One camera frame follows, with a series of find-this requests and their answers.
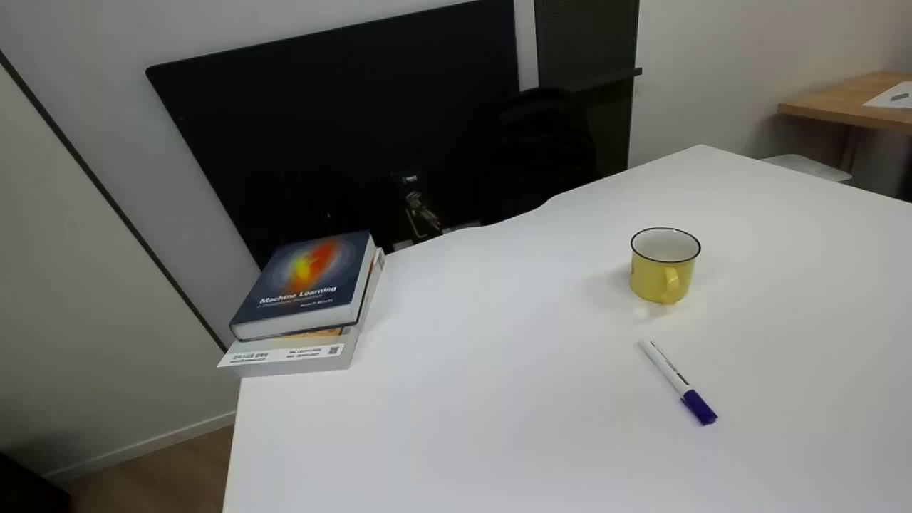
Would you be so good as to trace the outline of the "white marker pen blue cap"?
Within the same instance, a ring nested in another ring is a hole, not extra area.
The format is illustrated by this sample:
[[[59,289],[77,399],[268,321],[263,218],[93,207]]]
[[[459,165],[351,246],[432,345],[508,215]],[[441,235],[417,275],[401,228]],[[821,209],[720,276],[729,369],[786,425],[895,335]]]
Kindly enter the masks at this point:
[[[655,370],[679,393],[685,412],[695,417],[697,425],[714,425],[717,413],[709,402],[690,385],[690,379],[672,366],[672,359],[655,343],[638,343],[640,353],[655,366]]]

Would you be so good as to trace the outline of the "yellow enamel cup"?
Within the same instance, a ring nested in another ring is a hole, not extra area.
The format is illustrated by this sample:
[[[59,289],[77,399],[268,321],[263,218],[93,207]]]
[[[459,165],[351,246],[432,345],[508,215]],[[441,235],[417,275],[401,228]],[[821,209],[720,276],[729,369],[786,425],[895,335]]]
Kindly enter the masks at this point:
[[[687,298],[704,246],[685,228],[652,225],[629,238],[629,291],[655,305]]]

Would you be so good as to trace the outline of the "dark blue hardcover book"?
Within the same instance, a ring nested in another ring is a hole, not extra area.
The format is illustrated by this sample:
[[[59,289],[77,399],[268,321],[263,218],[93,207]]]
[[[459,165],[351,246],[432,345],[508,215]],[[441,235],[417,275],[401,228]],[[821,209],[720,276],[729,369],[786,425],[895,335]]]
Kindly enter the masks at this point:
[[[241,343],[354,326],[382,252],[367,232],[280,249],[230,321]]]

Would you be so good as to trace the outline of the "white book under blue book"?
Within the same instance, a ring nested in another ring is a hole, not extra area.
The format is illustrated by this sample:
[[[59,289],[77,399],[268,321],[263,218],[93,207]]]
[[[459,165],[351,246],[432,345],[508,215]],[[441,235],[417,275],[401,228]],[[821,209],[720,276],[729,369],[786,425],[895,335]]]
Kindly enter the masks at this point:
[[[237,378],[348,370],[355,356],[362,326],[367,323],[371,301],[382,272],[384,254],[377,254],[371,259],[365,298],[360,302],[354,326],[234,343],[227,353],[217,362],[217,369],[230,370]]]

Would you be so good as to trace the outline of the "wooden side table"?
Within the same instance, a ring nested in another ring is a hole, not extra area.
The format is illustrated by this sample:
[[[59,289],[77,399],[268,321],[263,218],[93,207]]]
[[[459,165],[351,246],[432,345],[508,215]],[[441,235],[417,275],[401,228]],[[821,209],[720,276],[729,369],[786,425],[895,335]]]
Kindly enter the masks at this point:
[[[875,73],[816,93],[803,93],[779,105],[786,118],[821,120],[850,130],[875,130],[912,135],[912,111],[907,110],[873,110],[873,101],[897,83],[907,83],[908,73]]]

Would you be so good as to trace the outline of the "white paper on side table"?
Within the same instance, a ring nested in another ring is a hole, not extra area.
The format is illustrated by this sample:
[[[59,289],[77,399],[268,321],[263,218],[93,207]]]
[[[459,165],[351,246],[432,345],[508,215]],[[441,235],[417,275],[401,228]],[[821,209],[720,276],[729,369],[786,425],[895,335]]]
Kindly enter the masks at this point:
[[[870,101],[870,110],[912,110],[912,81],[904,81]]]

